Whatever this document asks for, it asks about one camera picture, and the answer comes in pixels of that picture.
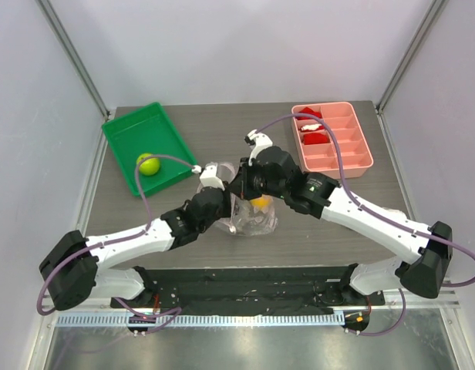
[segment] metal frame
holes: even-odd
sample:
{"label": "metal frame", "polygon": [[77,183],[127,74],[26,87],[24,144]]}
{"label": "metal frame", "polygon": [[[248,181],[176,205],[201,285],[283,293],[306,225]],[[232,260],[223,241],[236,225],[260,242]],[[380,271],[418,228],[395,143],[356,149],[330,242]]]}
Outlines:
{"label": "metal frame", "polygon": [[459,316],[463,314],[462,310],[441,309],[440,313],[457,365],[462,370],[474,370],[475,356],[471,351],[471,346],[469,345],[467,336],[462,330],[463,326],[459,319]]}
{"label": "metal frame", "polygon": [[379,112],[383,112],[386,105],[392,98],[392,95],[399,86],[402,77],[405,75],[407,69],[414,60],[414,57],[424,43],[424,40],[430,33],[431,28],[435,25],[436,20],[440,17],[440,14],[445,8],[447,2],[448,0],[433,0],[433,3],[430,5],[430,8],[426,12],[423,21],[416,31],[416,34],[410,42],[409,48],[406,50],[406,53],[402,57],[402,60],[397,66],[397,69],[389,82],[389,85],[386,87],[379,104],[376,106]]}
{"label": "metal frame", "polygon": [[[106,107],[106,104],[103,102],[102,97],[99,94],[95,84],[93,83],[89,73],[86,70],[86,67],[83,65],[81,58],[79,57],[78,52],[76,51],[71,39],[69,38],[66,30],[64,29],[61,21],[59,20],[56,11],[52,7],[49,0],[36,0],[40,9],[42,10],[45,18],[47,19],[52,30],[56,34],[59,42],[61,43],[65,53],[70,59],[70,62],[73,64],[73,67],[77,71],[80,79],[83,81],[85,87],[89,91],[93,101],[97,105],[99,111],[105,117],[106,120],[112,119],[113,115],[110,114],[109,110]],[[392,159],[394,169],[396,171],[397,179],[401,187],[404,200],[406,202],[409,215],[413,219],[417,219],[415,210],[411,207],[410,199],[411,196],[408,194],[408,191],[404,185],[404,176],[397,163],[396,151],[393,149],[392,140],[390,137],[390,132],[386,125],[386,118],[383,115],[383,110],[386,108],[387,104],[392,98],[393,93],[396,91],[398,85],[400,84],[403,76],[408,70],[410,64],[414,60],[417,52],[421,48],[424,40],[430,32],[430,29],[434,26],[436,20],[440,16],[442,10],[444,9],[448,0],[433,0],[431,6],[426,12],[419,28],[416,31],[409,48],[406,50],[405,55],[397,66],[396,71],[394,72],[388,86],[386,87],[385,92],[382,94],[382,98],[379,103],[376,105],[376,110],[379,117],[379,123],[382,128],[383,136],[387,142],[389,148],[389,155]],[[79,217],[77,221],[77,228],[81,231],[85,231],[86,225],[89,220],[90,211],[93,205],[93,199],[95,197],[96,186],[99,180],[100,170],[103,164],[103,158],[106,151],[106,140],[102,134],[99,136],[99,143],[94,156],[93,165],[89,179],[83,194],[83,202],[79,212]],[[417,309],[417,308],[439,308],[443,321],[445,323],[446,332],[450,339],[452,349],[456,356],[457,364],[462,369],[474,369],[475,361],[470,346],[468,345],[467,337],[462,329],[459,316],[462,314],[461,310],[458,309],[459,303],[455,292],[453,290],[442,290],[442,294],[436,300],[426,300],[421,297],[417,297],[414,294],[406,292],[407,308],[408,309]],[[385,291],[386,300],[390,303],[390,306],[376,307],[373,309],[393,309],[401,308],[400,296],[397,290]],[[109,307],[108,300],[98,300],[91,299],[84,304],[81,304],[75,310],[76,313],[87,313],[90,312],[92,315],[95,313],[104,313],[116,312],[118,310],[113,310]],[[49,353],[49,348],[52,342],[54,327],[58,321],[61,314],[52,314],[46,318],[42,319],[40,324],[39,333],[37,335],[37,340],[33,348],[32,356],[29,362],[29,369],[43,368],[47,355]]]}
{"label": "metal frame", "polygon": [[79,78],[84,83],[93,101],[99,108],[99,111],[102,113],[105,119],[108,119],[109,110],[107,109],[106,104],[104,103],[102,97],[99,94],[99,91],[97,90],[95,84],[93,83],[92,78],[90,77],[90,74],[87,72],[85,66],[83,65],[83,62],[81,58],[79,57],[78,52],[75,49],[75,46],[73,46],[73,43],[71,42],[71,39],[69,38],[68,33],[66,32],[61,21],[59,20],[59,17],[56,14],[56,11],[52,7],[51,2],[49,0],[35,0],[35,1],[37,2],[40,9],[42,10],[42,13],[47,19],[47,22],[51,26],[52,30],[56,34],[56,37],[58,38],[59,43],[61,44],[62,48],[67,54],[70,62],[73,64],[73,67],[78,73]]}

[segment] cable connector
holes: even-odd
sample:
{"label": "cable connector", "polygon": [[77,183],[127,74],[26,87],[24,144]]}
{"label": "cable connector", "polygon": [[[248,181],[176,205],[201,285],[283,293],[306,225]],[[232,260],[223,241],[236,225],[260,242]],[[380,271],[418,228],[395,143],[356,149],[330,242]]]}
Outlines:
{"label": "cable connector", "polygon": [[191,169],[191,172],[197,175],[199,175],[201,171],[202,171],[201,166],[198,166],[197,164],[195,164],[193,168]]}

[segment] yellow object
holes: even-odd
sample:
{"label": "yellow object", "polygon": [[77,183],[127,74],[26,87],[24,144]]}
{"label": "yellow object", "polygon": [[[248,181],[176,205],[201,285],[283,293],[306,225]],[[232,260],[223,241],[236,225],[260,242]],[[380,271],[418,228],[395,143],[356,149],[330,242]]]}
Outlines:
{"label": "yellow object", "polygon": [[271,198],[265,196],[250,200],[251,205],[257,207],[259,210],[263,210],[270,202]]}
{"label": "yellow object", "polygon": [[[138,157],[136,160],[136,164],[141,162],[143,159],[147,158],[148,156],[152,156],[151,153],[144,153]],[[160,160],[158,158],[150,158],[146,160],[142,164],[140,164],[140,173],[145,176],[152,176],[159,172],[160,169]]]}

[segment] metal floor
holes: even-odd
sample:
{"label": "metal floor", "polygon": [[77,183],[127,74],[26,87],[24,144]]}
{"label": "metal floor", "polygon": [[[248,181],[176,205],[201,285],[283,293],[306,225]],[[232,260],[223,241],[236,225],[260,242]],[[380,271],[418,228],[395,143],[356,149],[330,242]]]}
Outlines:
{"label": "metal floor", "polygon": [[[369,330],[389,327],[399,313],[374,311]],[[378,338],[337,327],[187,328],[125,337],[92,355],[80,352],[126,333],[125,328],[57,328],[45,369],[458,369],[440,310],[433,309],[409,310],[396,331]]]}

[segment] white wall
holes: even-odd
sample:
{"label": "white wall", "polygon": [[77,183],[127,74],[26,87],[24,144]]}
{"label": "white wall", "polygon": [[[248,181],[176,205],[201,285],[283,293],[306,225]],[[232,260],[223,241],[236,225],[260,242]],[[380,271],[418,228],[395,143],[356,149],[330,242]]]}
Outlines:
{"label": "white wall", "polygon": [[[475,251],[475,0],[448,3],[386,117],[419,218]],[[458,252],[450,268],[454,281],[475,273]],[[475,285],[457,292],[475,344]]]}
{"label": "white wall", "polygon": [[52,0],[109,107],[379,100],[431,0]]}
{"label": "white wall", "polygon": [[25,368],[39,263],[73,227],[101,122],[37,4],[0,2],[0,370]]}

